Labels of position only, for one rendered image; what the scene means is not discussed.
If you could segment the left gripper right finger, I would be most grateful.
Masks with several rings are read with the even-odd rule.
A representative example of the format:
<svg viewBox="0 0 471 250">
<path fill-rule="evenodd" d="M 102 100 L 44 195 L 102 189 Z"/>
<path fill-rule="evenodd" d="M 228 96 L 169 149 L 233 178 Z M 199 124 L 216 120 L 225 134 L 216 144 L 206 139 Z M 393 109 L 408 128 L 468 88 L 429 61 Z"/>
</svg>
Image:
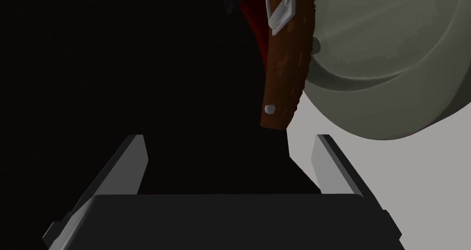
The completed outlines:
<svg viewBox="0 0 471 250">
<path fill-rule="evenodd" d="M 343 207 L 365 206 L 383 211 L 364 179 L 330 135 L 316 135 L 311 163 L 323 196 L 336 199 Z"/>
</svg>

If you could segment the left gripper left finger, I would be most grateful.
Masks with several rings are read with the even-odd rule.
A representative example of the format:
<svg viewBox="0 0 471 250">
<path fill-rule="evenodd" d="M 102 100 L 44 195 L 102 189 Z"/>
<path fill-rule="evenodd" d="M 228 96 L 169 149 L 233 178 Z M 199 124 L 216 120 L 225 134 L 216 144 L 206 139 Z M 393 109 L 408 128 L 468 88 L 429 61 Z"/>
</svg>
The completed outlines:
<svg viewBox="0 0 471 250">
<path fill-rule="evenodd" d="M 149 158 L 143 135 L 129 135 L 92 181 L 72 210 L 101 194 L 137 194 Z"/>
</svg>

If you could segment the pale grey-green bowl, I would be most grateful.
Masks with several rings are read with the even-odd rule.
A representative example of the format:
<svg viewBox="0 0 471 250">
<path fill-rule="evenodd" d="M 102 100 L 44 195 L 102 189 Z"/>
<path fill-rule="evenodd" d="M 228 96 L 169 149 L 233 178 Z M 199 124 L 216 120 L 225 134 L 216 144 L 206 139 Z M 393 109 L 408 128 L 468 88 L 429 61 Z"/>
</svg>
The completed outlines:
<svg viewBox="0 0 471 250">
<path fill-rule="evenodd" d="M 304 93 L 340 129 L 407 137 L 471 103 L 471 0 L 315 0 Z"/>
</svg>

